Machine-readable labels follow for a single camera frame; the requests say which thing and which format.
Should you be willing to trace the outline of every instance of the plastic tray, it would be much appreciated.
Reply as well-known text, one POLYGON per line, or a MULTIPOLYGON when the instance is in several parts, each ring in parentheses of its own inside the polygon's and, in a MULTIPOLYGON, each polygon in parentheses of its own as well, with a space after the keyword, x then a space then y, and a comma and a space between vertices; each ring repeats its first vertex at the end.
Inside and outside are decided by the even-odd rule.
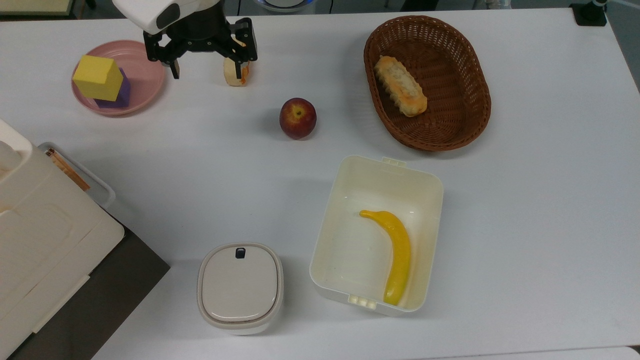
POLYGON ((349 156, 333 183, 309 273, 324 297, 389 316, 424 303, 435 254, 442 197, 440 180, 402 161, 349 156), (412 246, 407 287, 397 306, 383 294, 392 264, 388 234, 360 210, 389 211, 404 224, 412 246))

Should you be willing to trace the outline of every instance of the yellow block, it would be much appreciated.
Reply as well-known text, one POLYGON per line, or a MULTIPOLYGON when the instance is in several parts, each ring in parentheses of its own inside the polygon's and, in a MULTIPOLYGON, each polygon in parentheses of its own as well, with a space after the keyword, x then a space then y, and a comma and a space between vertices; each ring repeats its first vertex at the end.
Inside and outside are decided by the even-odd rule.
POLYGON ((114 59, 83 55, 73 81, 86 97, 116 101, 122 85, 122 74, 114 59))

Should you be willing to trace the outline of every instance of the toy block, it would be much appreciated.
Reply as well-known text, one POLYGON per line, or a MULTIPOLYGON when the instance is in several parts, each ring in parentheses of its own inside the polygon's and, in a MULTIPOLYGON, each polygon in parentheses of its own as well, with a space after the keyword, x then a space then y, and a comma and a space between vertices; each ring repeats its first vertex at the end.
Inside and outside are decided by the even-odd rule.
POLYGON ((126 108, 127 106, 129 106, 131 83, 129 82, 129 79, 127 78, 127 75, 124 73, 124 70, 122 70, 122 68, 120 68, 120 73, 122 74, 122 85, 120 86, 120 91, 118 92, 116 101, 95 99, 95 103, 100 109, 126 108))
POLYGON ((85 97, 107 101, 117 99, 122 80, 114 59, 90 55, 83 55, 73 77, 73 82, 85 97))

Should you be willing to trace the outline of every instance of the yellow banana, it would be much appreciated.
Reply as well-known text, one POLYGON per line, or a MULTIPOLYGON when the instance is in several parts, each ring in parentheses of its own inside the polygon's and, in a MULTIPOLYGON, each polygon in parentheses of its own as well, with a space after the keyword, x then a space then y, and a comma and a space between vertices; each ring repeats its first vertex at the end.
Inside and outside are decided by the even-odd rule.
POLYGON ((360 216, 377 222, 391 238, 393 262, 387 279, 384 301, 387 304, 398 305, 409 279, 411 265, 409 234, 406 233, 402 221, 388 211, 362 210, 360 216))

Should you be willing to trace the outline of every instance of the purple block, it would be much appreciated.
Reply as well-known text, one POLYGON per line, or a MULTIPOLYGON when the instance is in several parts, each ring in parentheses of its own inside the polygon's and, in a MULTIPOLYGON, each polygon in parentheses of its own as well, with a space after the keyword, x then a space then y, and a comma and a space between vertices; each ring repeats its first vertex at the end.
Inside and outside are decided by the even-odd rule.
POLYGON ((121 67, 119 67, 118 69, 120 69, 120 73, 122 74, 122 85, 120 85, 118 97, 116 98, 116 101, 94 99, 96 105, 98 105, 100 109, 126 108, 127 106, 129 106, 131 83, 129 82, 129 79, 127 79, 127 76, 124 74, 124 70, 122 70, 121 67))

